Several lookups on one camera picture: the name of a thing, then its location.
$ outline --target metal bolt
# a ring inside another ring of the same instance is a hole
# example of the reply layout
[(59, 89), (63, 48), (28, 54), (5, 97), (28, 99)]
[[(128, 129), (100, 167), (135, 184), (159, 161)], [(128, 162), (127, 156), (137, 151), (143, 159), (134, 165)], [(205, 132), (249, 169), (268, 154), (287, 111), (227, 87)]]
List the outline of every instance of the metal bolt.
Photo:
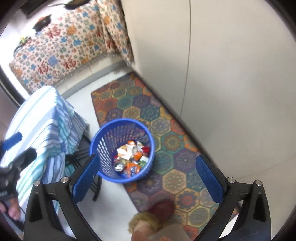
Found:
[(229, 183), (234, 183), (234, 182), (235, 182), (235, 179), (234, 179), (233, 177), (228, 177), (228, 178), (227, 178), (227, 181), (228, 181)]
[(262, 182), (259, 181), (259, 180), (256, 180), (255, 183), (256, 183), (257, 186), (261, 186), (262, 185)]
[(34, 182), (34, 186), (39, 186), (40, 183), (41, 183), (40, 180), (37, 180), (37, 181)]
[(66, 182), (68, 182), (69, 181), (69, 178), (68, 177), (63, 177), (62, 179), (61, 179), (61, 182), (62, 183), (66, 183)]

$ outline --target trash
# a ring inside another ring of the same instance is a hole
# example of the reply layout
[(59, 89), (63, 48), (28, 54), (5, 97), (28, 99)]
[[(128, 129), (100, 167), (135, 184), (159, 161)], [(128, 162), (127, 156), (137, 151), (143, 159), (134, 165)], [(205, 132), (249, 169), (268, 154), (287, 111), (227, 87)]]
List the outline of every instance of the trash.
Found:
[(142, 157), (142, 153), (141, 152), (136, 152), (135, 154), (134, 154), (134, 156), (133, 156), (133, 158), (135, 159), (135, 160), (140, 160), (141, 159), (141, 157)]
[(143, 153), (144, 153), (146, 156), (149, 156), (149, 155), (150, 155), (150, 151), (151, 151), (151, 147), (144, 146), (144, 147), (142, 147), (142, 151), (143, 151)]
[(137, 175), (149, 161), (151, 148), (139, 141), (129, 140), (117, 149), (114, 158), (114, 170), (123, 172), (127, 178)]
[(140, 158), (140, 161), (144, 161), (145, 163), (147, 163), (148, 160), (149, 160), (149, 157), (144, 156), (144, 155)]
[(138, 164), (134, 164), (134, 163), (127, 163), (125, 170), (126, 170), (126, 175), (128, 177), (131, 177), (131, 176), (134, 176), (140, 172), (141, 166), (139, 166)]
[(122, 172), (124, 170), (124, 164), (121, 161), (115, 161), (113, 167), (117, 172)]
[(146, 162), (145, 161), (139, 161), (138, 165), (143, 168), (144, 166), (146, 166)]

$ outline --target fringe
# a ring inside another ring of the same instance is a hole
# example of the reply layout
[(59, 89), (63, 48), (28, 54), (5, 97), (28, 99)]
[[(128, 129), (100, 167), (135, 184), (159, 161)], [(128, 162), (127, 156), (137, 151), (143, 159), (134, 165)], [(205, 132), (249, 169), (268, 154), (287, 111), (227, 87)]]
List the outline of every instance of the fringe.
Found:
[(131, 234), (134, 232), (135, 225), (140, 220), (147, 222), (155, 232), (161, 228), (161, 224), (153, 214), (148, 212), (142, 212), (142, 213), (137, 213), (129, 222), (128, 231)]
[(74, 76), (75, 74), (81, 72), (82, 70), (84, 70), (85, 68), (89, 67), (90, 65), (104, 59), (104, 58), (116, 58), (121, 56), (120, 53), (103, 53), (100, 54), (99, 56), (97, 56), (96, 58), (92, 59), (91, 61), (85, 63), (84, 65), (81, 65), (80, 67), (76, 68), (75, 70), (73, 70), (71, 73), (65, 75), (65, 77), (61, 80), (59, 80), (58, 82), (56, 82), (53, 87), (58, 87), (59, 85), (61, 85), (62, 83), (64, 83), (65, 81), (67, 81), (68, 79), (70, 79), (72, 76)]

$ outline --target black pot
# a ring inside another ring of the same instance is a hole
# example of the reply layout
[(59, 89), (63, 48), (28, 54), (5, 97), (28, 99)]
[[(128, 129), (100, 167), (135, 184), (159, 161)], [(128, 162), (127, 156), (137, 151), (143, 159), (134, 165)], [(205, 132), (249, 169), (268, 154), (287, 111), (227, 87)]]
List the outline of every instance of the black pot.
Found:
[(90, 0), (72, 0), (71, 2), (65, 3), (57, 3), (57, 4), (51, 4), (48, 5), (48, 7), (55, 7), (59, 5), (64, 5), (64, 8), (67, 10), (73, 10), (76, 9), (84, 4), (87, 4)]
[(36, 32), (41, 31), (45, 26), (49, 25), (51, 22), (51, 15), (44, 17), (43, 19), (39, 20), (33, 27)]

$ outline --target colorful hexagon rug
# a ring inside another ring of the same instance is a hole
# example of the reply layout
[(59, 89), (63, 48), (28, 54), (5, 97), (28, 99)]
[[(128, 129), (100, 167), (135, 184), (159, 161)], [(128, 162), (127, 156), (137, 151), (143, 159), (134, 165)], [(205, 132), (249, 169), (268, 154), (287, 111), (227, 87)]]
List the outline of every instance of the colorful hexagon rug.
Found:
[(125, 185), (137, 210), (173, 200), (176, 211), (168, 223), (181, 224), (195, 239), (219, 206), (195, 169), (201, 154), (197, 146), (134, 72), (95, 90), (91, 97), (100, 127), (114, 119), (131, 118), (147, 126), (154, 137), (156, 153), (149, 175)]

